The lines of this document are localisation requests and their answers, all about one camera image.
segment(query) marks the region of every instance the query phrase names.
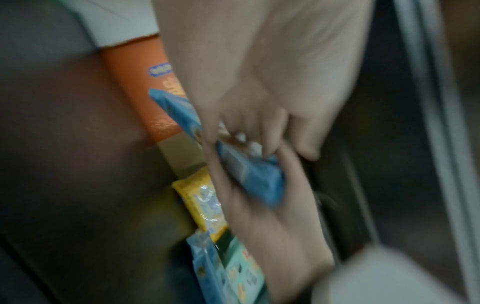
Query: hand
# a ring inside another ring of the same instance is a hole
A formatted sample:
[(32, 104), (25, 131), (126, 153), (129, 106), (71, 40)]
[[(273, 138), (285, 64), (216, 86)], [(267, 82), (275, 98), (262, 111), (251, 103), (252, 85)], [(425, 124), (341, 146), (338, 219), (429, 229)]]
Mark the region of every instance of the hand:
[(357, 78), (373, 0), (153, 0), (169, 61), (205, 138), (222, 120), (315, 160)]
[(204, 144), (203, 150), (225, 219), (262, 269), (273, 302), (294, 299), (333, 268), (314, 194), (287, 143), (281, 141), (276, 153), (285, 176), (284, 198), (276, 209), (249, 197), (231, 180), (214, 145)]

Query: person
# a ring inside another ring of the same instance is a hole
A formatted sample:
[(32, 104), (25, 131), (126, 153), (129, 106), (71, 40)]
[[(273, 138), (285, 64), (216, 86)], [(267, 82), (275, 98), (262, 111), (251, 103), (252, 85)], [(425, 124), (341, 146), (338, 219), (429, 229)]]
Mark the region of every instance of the person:
[[(272, 302), (460, 303), (412, 262), (367, 250), (341, 271), (322, 233), (297, 153), (320, 146), (355, 83), (373, 0), (153, 0), (173, 70), (202, 124), (226, 221), (261, 267)], [(215, 142), (222, 121), (275, 154), (285, 177), (275, 209), (231, 180)]]

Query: yellow snack package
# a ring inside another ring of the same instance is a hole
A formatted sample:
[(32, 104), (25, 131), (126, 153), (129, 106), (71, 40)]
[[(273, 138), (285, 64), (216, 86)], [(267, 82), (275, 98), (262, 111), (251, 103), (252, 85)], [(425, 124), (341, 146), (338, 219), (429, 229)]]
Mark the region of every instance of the yellow snack package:
[(173, 182), (172, 187), (183, 199), (198, 227), (210, 232), (212, 241), (216, 242), (227, 229), (227, 222), (207, 167), (186, 179)]

